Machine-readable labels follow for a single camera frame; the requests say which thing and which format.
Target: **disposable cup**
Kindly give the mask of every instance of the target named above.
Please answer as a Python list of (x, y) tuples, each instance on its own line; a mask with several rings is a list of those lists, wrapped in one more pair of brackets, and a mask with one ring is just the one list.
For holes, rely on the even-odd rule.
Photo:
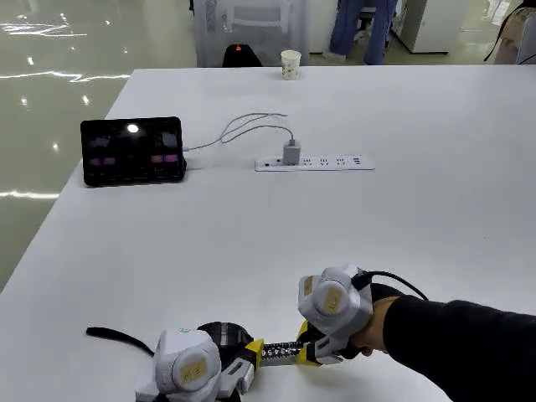
[(283, 50), (281, 52), (281, 67), (285, 80), (297, 80), (301, 58), (302, 54), (295, 50)]

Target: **black sleeve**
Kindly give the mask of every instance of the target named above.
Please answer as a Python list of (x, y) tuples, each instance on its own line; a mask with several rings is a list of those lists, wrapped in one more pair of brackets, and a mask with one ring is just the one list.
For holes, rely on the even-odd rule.
[(387, 311), (384, 343), (455, 402), (536, 400), (536, 317), (402, 296)]

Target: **blue jeans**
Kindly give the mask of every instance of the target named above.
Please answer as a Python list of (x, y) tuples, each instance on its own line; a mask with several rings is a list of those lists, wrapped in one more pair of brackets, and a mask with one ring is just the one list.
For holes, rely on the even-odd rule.
[[(398, 0), (376, 0), (376, 14), (372, 36), (364, 57), (366, 64), (382, 64), (384, 61), (385, 41), (393, 22)], [(348, 56), (353, 47), (353, 37), (358, 27), (359, 14), (365, 0), (339, 0), (337, 20), (332, 31), (329, 50)]]

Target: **electrical outlet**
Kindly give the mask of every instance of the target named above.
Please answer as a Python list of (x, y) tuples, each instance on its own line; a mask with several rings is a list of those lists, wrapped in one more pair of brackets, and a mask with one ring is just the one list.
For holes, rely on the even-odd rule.
[(374, 170), (374, 162), (365, 155), (335, 155), (300, 157), (298, 165), (283, 165), (281, 157), (264, 157), (255, 160), (257, 172), (293, 172), (296, 170), (337, 171)]

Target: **yellow label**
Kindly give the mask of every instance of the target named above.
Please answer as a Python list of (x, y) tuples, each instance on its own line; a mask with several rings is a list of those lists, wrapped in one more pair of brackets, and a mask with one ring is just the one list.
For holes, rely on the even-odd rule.
[(303, 284), (303, 294), (305, 296), (309, 296), (312, 292), (312, 276), (309, 276), (305, 279), (305, 282)]
[(204, 358), (181, 367), (181, 385), (191, 383), (207, 374), (207, 362)]
[(323, 311), (328, 314), (337, 312), (342, 295), (343, 293), (340, 290), (330, 287), (327, 291), (326, 298), (324, 299), (324, 306), (322, 307)]

